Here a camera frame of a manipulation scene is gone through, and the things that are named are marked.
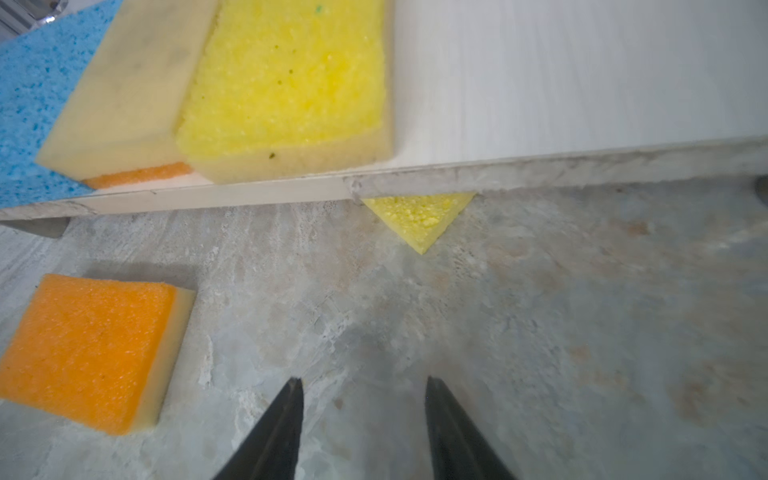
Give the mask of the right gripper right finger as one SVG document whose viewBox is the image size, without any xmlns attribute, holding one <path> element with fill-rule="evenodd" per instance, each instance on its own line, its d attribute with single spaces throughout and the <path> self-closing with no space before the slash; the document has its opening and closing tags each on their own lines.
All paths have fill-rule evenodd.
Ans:
<svg viewBox="0 0 768 480">
<path fill-rule="evenodd" d="M 516 479 L 440 378 L 427 379 L 425 414 L 435 479 Z"/>
</svg>

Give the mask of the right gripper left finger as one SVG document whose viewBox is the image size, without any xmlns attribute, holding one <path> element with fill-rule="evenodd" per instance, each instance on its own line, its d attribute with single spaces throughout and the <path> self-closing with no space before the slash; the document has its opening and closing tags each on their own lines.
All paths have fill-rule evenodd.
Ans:
<svg viewBox="0 0 768 480">
<path fill-rule="evenodd" d="M 293 480 L 303 412 L 302 380 L 291 377 L 214 479 Z"/>
</svg>

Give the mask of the orange sponge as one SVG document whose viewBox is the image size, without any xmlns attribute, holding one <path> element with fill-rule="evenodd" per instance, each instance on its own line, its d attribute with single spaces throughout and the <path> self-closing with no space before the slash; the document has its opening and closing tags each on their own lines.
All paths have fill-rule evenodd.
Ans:
<svg viewBox="0 0 768 480">
<path fill-rule="evenodd" d="M 1 397 L 120 436 L 154 427 L 193 309 L 165 283 L 42 278 L 1 358 Z"/>
</svg>

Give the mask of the bright yellow scouring sponge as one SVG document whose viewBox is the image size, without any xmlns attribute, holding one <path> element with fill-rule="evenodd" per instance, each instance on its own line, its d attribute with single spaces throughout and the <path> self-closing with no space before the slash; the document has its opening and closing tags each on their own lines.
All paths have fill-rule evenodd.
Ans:
<svg viewBox="0 0 768 480">
<path fill-rule="evenodd" d="M 177 144 L 217 184 L 392 158 L 390 1 L 226 1 L 181 110 Z"/>
</svg>

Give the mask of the blue sponge front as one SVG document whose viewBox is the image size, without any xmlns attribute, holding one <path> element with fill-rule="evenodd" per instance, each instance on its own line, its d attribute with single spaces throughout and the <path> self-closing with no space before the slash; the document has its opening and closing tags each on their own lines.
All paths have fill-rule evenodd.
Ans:
<svg viewBox="0 0 768 480">
<path fill-rule="evenodd" d="M 102 1 L 1 44 L 1 207 L 92 190 L 35 163 L 121 3 Z"/>
</svg>

